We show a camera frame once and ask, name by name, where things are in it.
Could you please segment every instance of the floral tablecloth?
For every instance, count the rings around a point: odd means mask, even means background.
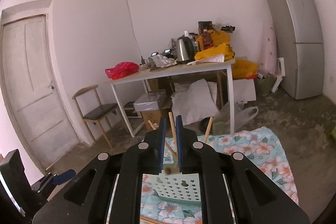
[[[168,143],[176,149],[175,141],[167,138]],[[242,131],[233,135],[210,136],[207,144],[216,151],[232,154],[244,153],[261,171],[278,185],[293,201],[298,204],[297,190],[292,171],[278,137],[268,128]],[[172,163],[172,155],[167,148],[164,163]],[[184,203],[162,201],[147,175],[143,176],[141,216],[164,223],[201,224],[201,207]]]

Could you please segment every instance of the white wooden door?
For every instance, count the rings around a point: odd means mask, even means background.
[[[17,124],[36,158],[47,168],[79,141],[55,88],[45,16],[3,27],[2,65]]]

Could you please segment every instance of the black chair seat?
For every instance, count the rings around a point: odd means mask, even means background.
[[[85,120],[98,120],[101,117],[103,117],[106,113],[109,113],[112,109],[117,108],[118,104],[113,103],[113,104],[106,104],[106,105],[101,105],[94,110],[90,111],[88,114],[86,114],[83,119]]]

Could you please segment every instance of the bottle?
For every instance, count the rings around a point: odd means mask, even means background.
[[[208,48],[213,48],[213,41],[211,38],[211,34],[208,33],[207,29],[203,29],[202,33],[202,41],[203,41],[203,50],[207,50]]]
[[[193,46],[194,46],[194,53],[195,53],[195,54],[198,53],[198,52],[200,51],[200,48],[199,48],[199,46],[198,46],[198,43],[197,43],[197,42],[195,41],[195,39],[193,38],[193,36],[190,35],[188,31],[184,31],[184,36],[190,38],[190,40],[191,40],[191,42],[193,43]]]

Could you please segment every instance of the kettle handle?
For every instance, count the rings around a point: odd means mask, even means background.
[[[189,37],[182,37],[184,44],[186,45],[186,50],[189,55],[189,62],[195,61],[195,50],[193,42]]]

